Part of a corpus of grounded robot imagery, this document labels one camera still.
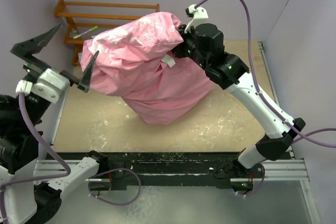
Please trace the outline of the pink satin pillowcase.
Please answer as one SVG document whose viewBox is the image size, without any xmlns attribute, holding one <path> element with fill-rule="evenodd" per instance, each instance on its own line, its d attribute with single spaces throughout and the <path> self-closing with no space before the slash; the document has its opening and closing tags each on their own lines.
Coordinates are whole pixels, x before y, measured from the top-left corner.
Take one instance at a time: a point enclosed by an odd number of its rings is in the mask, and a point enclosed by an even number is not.
<svg viewBox="0 0 336 224">
<path fill-rule="evenodd" d="M 183 41 L 181 23 L 171 13 L 157 12 L 84 41 L 82 69 L 98 54 L 91 89 L 122 97 L 151 84 L 165 69 L 163 57 Z"/>
</svg>

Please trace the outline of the pink pillow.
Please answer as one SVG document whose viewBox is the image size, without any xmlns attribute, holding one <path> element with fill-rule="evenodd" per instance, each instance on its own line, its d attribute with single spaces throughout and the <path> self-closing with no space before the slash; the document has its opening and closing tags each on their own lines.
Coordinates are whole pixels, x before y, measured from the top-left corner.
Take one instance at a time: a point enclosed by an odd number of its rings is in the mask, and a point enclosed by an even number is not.
<svg viewBox="0 0 336 224">
<path fill-rule="evenodd" d="M 148 124 L 169 124 L 194 107 L 214 87 L 188 58 L 170 67 L 163 53 L 118 49 L 96 59 L 91 88 L 120 97 Z"/>
</svg>

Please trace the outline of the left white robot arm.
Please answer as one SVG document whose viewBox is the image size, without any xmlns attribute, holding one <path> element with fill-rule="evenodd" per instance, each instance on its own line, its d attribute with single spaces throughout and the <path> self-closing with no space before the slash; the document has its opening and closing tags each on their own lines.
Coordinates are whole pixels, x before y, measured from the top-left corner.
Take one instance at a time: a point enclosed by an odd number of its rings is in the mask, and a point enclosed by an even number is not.
<svg viewBox="0 0 336 224">
<path fill-rule="evenodd" d="M 70 167 L 36 129 L 51 104 L 57 103 L 71 86 L 87 92 L 94 60 L 83 77 L 57 71 L 36 58 L 56 34 L 49 31 L 15 44 L 11 53 L 24 61 L 26 75 L 18 82 L 16 97 L 1 96 L 1 223 L 46 223 L 59 210 L 62 201 L 82 181 L 108 172 L 108 159 L 90 151 Z M 35 175 L 42 146 L 64 169 L 55 175 Z"/>
</svg>

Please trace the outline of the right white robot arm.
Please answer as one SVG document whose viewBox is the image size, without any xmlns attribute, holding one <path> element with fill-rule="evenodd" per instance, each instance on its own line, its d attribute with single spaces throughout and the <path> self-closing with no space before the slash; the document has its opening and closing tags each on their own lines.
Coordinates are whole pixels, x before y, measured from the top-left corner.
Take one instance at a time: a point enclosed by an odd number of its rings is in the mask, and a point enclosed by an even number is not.
<svg viewBox="0 0 336 224">
<path fill-rule="evenodd" d="M 193 60 L 210 81 L 237 98 L 265 131 L 262 139 L 235 158 L 234 173 L 246 177 L 255 165 L 280 158 L 305 127 L 305 121 L 288 115 L 254 84 L 248 66 L 237 55 L 225 51 L 224 34 L 216 25 L 201 24 L 190 29 L 179 25 L 177 30 L 183 42 L 173 49 L 173 55 Z"/>
</svg>

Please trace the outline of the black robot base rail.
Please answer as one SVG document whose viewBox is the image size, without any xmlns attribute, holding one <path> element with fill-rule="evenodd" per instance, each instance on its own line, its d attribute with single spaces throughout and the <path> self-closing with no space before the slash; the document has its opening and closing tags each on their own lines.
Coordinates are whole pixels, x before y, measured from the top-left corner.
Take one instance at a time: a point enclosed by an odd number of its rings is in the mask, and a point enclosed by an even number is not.
<svg viewBox="0 0 336 224">
<path fill-rule="evenodd" d="M 250 191 L 253 179 L 265 174 L 260 164 L 238 166 L 236 152 L 114 152 L 90 151 L 99 163 L 98 173 L 112 190 L 128 186 L 210 186 Z"/>
</svg>

